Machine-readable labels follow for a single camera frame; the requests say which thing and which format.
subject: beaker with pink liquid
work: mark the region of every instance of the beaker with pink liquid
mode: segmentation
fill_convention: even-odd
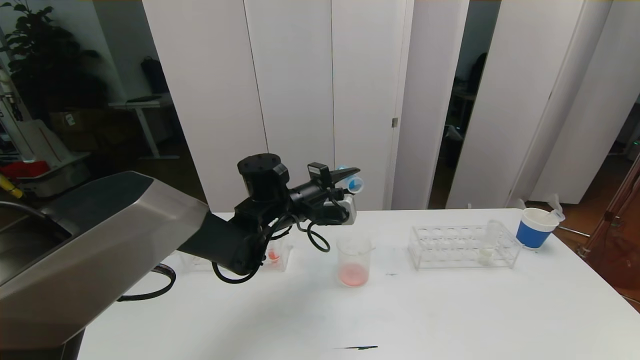
[[[344,286],[357,288],[369,280],[371,264],[371,239],[368,236],[339,238],[338,280]]]

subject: potted plant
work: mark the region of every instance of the potted plant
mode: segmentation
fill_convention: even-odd
[[[51,6],[34,11],[26,0],[14,0],[0,7],[22,13],[0,51],[15,58],[8,64],[11,77],[34,118],[48,120],[50,111],[69,107],[104,107],[107,86],[88,71],[98,52],[81,49],[73,34],[54,25]]]

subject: blue and white cup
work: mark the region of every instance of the blue and white cup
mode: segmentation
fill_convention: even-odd
[[[525,247],[537,249],[542,246],[559,224],[558,218],[548,211],[527,208],[522,210],[522,219],[516,238]]]

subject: desk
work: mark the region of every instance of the desk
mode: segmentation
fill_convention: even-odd
[[[84,334],[79,359],[640,359],[640,315],[555,236],[514,269],[424,270],[406,255],[411,225],[484,224],[515,233],[518,209],[361,211],[329,241],[371,233],[371,278],[335,280],[336,248],[292,231],[284,273],[225,284],[186,272],[156,299],[115,303]],[[149,274],[131,293],[167,280]],[[368,350],[344,347],[378,346]]]
[[[131,102],[131,101],[120,101],[120,102],[110,102],[109,107],[114,109],[124,109],[124,110],[134,110],[136,115],[138,116],[138,121],[140,121],[140,126],[142,127],[142,131],[145,134],[145,139],[147,144],[149,145],[149,149],[151,149],[152,156],[144,156],[141,159],[179,159],[180,156],[176,155],[160,155],[158,151],[158,147],[156,145],[156,141],[151,133],[151,129],[149,128],[149,124],[147,122],[147,118],[145,116],[144,109],[150,108],[165,108],[167,106],[173,105],[173,101],[171,99],[171,94],[166,93],[162,94],[159,99],[151,100],[151,101],[141,101],[141,102]]]

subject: robotic arm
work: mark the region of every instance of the robotic arm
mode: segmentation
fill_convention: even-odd
[[[310,181],[292,189],[277,155],[250,156],[238,170],[249,197],[228,222],[135,172],[92,181],[40,211],[11,205],[30,216],[0,229],[0,357],[79,344],[96,316],[175,249],[212,261],[220,279],[239,283],[258,271],[277,231],[295,224],[329,251],[311,227],[355,220],[353,196],[336,184],[357,168],[311,163]],[[306,229],[304,220],[311,221]],[[246,276],[227,279],[219,266]]]
[[[356,212],[352,195],[335,185],[360,169],[329,171],[326,165],[308,165],[311,180],[293,189],[287,188],[289,171],[275,154],[249,156],[238,163],[249,197],[235,208],[235,216],[225,222],[207,214],[203,226],[179,250],[212,261],[216,275],[220,265],[238,275],[259,269],[273,234],[294,224],[311,220],[307,232],[311,242],[328,252],[329,244],[311,231],[313,225],[352,224]],[[321,247],[314,236],[324,242]]]

